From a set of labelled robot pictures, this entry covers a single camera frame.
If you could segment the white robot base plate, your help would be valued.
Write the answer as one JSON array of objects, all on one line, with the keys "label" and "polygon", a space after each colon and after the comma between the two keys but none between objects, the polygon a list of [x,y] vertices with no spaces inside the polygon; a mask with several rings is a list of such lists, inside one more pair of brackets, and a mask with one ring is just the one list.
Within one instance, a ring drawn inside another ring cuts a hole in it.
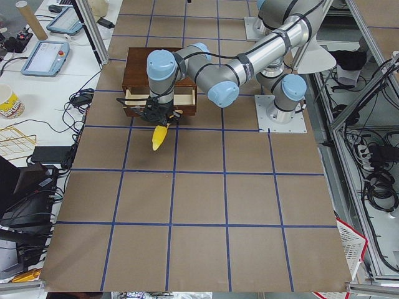
[{"label": "white robot base plate", "polygon": [[300,103],[291,112],[280,111],[274,95],[255,95],[257,122],[260,133],[307,133]]}]

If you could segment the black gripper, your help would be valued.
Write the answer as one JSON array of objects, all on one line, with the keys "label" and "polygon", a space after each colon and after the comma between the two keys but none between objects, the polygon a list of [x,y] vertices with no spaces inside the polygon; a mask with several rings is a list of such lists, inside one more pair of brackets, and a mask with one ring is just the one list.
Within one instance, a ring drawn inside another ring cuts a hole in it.
[{"label": "black gripper", "polygon": [[126,115],[140,115],[140,117],[148,122],[157,124],[168,124],[171,122],[179,122],[181,118],[181,110],[173,110],[173,102],[160,103],[156,100],[148,99],[145,106],[128,105],[122,98],[116,98],[116,101],[122,105]]}]

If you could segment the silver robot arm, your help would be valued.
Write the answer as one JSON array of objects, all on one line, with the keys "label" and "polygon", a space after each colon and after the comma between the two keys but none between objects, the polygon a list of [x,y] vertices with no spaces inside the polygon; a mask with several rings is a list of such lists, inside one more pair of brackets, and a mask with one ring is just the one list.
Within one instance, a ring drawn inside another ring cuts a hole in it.
[{"label": "silver robot arm", "polygon": [[258,17],[270,32],[250,49],[227,56],[227,63],[212,64],[212,53],[203,43],[171,52],[153,50],[147,57],[149,97],[145,106],[118,101],[143,120],[167,127],[178,121],[181,110],[174,108],[175,83],[190,78],[216,106],[226,108],[239,95],[240,86],[255,78],[274,94],[271,120],[283,123],[296,113],[307,85],[296,74],[284,74],[284,56],[291,49],[310,42],[324,17],[322,1],[258,1]]}]

